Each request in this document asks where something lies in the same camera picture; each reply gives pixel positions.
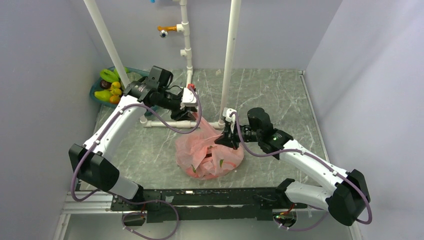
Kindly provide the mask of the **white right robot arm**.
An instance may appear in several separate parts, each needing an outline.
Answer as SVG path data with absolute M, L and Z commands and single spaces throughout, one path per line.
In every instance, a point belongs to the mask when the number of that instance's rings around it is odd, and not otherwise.
M 291 178 L 283 180 L 275 189 L 275 200 L 280 207 L 309 205 L 326 211 L 345 226 L 355 222 L 372 223 L 371 197 L 362 172 L 335 166 L 306 149 L 292 135 L 275 128 L 261 107 L 251 108 L 247 119 L 248 124 L 241 125 L 237 111 L 226 107 L 222 113 L 224 129 L 215 143 L 234 150 L 243 147 L 258 158 L 283 160 L 319 184 L 308 185 Z

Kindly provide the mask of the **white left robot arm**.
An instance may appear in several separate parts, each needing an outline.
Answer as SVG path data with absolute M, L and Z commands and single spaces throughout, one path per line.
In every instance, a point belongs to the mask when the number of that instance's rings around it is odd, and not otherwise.
M 125 87 L 119 104 L 92 137 L 82 145 L 71 146 L 68 151 L 73 169 L 70 194 L 74 201 L 82 202 L 91 196 L 90 193 L 82 198 L 76 196 L 76 183 L 81 180 L 94 186 L 97 191 L 124 199 L 124 204 L 131 210 L 143 205 L 144 188 L 123 176 L 110 159 L 130 128 L 145 112 L 151 112 L 170 130 L 184 133 L 163 120 L 152 110 L 153 106 L 169 110 L 175 121 L 193 121 L 195 114 L 202 114 L 196 87 L 190 83 L 182 87 L 179 94 L 174 94 L 169 91 L 173 77 L 172 72 L 153 66 L 147 76 Z

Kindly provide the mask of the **pink peach-print plastic bag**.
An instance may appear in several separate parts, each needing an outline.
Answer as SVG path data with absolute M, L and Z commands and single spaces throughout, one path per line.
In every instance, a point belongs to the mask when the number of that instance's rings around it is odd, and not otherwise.
M 243 148 L 233 149 L 216 144 L 221 136 L 203 117 L 199 129 L 175 141 L 176 163 L 190 177 L 209 180 L 225 176 L 243 161 Z

